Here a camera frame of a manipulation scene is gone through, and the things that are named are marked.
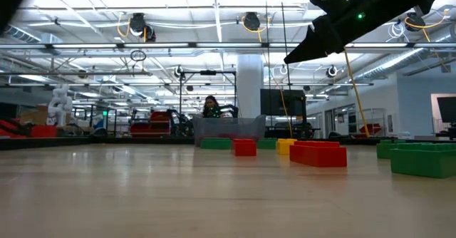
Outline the clear plastic bin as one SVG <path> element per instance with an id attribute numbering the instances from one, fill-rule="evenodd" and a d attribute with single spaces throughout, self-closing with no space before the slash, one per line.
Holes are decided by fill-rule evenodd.
<path id="1" fill-rule="evenodd" d="M 200 118 L 194 117 L 195 146 L 199 147 L 202 139 L 214 138 L 219 134 L 256 135 L 263 139 L 266 132 L 266 116 L 256 118 Z"/>

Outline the cardboard box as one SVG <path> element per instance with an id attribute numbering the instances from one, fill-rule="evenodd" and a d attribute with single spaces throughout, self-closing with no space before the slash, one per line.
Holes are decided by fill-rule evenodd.
<path id="1" fill-rule="evenodd" d="M 36 105 L 35 108 L 22 108 L 19 114 L 21 123 L 32 123 L 34 125 L 46 125 L 48 117 L 48 106 L 46 104 Z"/>

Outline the yellow toy brick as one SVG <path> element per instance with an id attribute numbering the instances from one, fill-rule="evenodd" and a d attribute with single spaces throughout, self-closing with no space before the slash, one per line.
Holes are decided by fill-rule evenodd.
<path id="1" fill-rule="evenodd" d="M 289 154 L 289 147 L 296 142 L 296 139 L 290 138 L 279 138 L 276 141 L 276 151 L 279 155 L 288 155 Z"/>

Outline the red tool cart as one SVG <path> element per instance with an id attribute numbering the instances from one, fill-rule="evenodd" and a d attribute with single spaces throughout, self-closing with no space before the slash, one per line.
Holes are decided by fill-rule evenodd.
<path id="1" fill-rule="evenodd" d="M 167 112 L 152 112 L 149 118 L 134 119 L 130 135 L 134 138 L 156 138 L 171 134 L 171 119 Z"/>

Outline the red equipment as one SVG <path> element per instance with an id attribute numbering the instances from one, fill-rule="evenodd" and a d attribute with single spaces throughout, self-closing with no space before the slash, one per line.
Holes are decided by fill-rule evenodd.
<path id="1" fill-rule="evenodd" d="M 360 134 L 366 135 L 369 133 L 370 136 L 377 135 L 382 130 L 379 123 L 369 123 L 366 126 L 362 125 L 359 128 Z"/>
<path id="2" fill-rule="evenodd" d="M 29 131 L 15 119 L 0 118 L 0 136 L 8 136 L 10 138 L 25 138 L 29 135 Z"/>

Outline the red crate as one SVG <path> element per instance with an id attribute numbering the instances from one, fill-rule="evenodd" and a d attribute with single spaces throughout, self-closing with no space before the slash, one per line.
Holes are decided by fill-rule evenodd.
<path id="1" fill-rule="evenodd" d="M 54 138 L 56 136 L 56 126 L 35 125 L 31 129 L 31 137 L 33 138 Z"/>

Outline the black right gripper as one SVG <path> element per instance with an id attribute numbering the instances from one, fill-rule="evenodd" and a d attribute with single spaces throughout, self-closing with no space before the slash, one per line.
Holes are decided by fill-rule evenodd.
<path id="1" fill-rule="evenodd" d="M 341 0 L 334 11 L 334 26 L 320 16 L 308 27 L 304 40 L 284 59 L 299 63 L 325 58 L 337 48 L 360 38 L 389 20 L 388 0 Z"/>

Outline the white pillar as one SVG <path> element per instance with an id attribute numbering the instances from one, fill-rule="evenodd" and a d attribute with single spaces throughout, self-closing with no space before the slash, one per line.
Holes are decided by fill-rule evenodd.
<path id="1" fill-rule="evenodd" d="M 259 54 L 237 56 L 237 95 L 243 118 L 260 115 L 260 90 L 263 87 L 264 62 Z"/>

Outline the person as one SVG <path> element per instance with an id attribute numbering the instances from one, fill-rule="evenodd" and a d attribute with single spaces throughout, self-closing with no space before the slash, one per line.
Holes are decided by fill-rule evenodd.
<path id="1" fill-rule="evenodd" d="M 217 102 L 216 98 L 213 95 L 209 95 L 205 98 L 204 102 L 204 110 L 203 110 L 203 117 L 204 118 L 221 118 L 222 111 Z"/>

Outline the silver ventilation duct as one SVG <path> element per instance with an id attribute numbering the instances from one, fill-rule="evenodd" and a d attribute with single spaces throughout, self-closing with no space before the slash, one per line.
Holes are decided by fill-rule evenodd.
<path id="1" fill-rule="evenodd" d="M 407 64 L 408 61 L 419 59 L 419 57 L 429 52 L 429 48 L 415 48 L 399 54 L 391 54 L 359 70 L 359 72 L 354 74 L 353 78 L 355 81 L 371 78 L 376 74 Z"/>

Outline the long ceiling light strip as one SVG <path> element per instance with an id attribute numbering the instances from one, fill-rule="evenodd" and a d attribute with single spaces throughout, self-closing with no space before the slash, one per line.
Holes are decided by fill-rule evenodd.
<path id="1" fill-rule="evenodd" d="M 4 50 L 34 49 L 124 49 L 124 48 L 296 48 L 297 43 L 7 43 L 0 44 Z M 454 43 L 349 43 L 347 49 L 353 48 L 451 48 Z"/>

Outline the black aluminium table frame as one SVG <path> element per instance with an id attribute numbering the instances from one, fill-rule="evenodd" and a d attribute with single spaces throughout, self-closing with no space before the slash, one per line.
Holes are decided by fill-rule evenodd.
<path id="1" fill-rule="evenodd" d="M 365 139 L 317 139 L 321 142 L 339 142 L 341 145 L 377 145 L 386 138 Z M 456 140 L 406 140 L 407 143 L 452 143 Z M 76 146 L 91 144 L 153 144 L 153 145 L 194 145 L 194 138 L 95 138 L 95 137 L 67 137 L 67 138 L 2 138 L 0 151 L 20 150 L 31 148 L 52 148 L 59 146 Z"/>

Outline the black monitor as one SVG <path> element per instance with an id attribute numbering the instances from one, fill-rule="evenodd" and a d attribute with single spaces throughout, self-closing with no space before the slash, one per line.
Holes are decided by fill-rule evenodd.
<path id="1" fill-rule="evenodd" d="M 444 123 L 456 123 L 456 97 L 437 98 L 440 116 Z"/>
<path id="2" fill-rule="evenodd" d="M 301 116 L 306 114 L 306 95 L 302 90 L 261 89 L 261 114 Z"/>

